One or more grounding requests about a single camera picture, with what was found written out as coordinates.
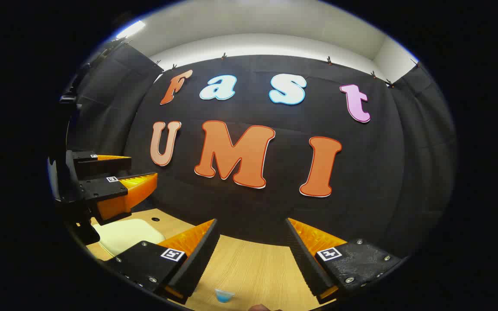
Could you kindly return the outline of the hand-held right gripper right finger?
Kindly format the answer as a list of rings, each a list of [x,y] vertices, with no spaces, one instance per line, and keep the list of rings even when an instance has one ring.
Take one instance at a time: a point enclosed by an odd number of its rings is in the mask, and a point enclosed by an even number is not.
[[[402,264],[400,257],[363,238],[346,241],[291,218],[285,224],[287,245],[321,305],[366,291]]]

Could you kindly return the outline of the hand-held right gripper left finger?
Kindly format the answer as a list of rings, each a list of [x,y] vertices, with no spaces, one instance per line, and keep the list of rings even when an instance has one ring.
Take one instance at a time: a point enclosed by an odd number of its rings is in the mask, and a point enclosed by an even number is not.
[[[140,241],[103,265],[153,295],[185,304],[199,284],[219,241],[211,219],[160,243]]]

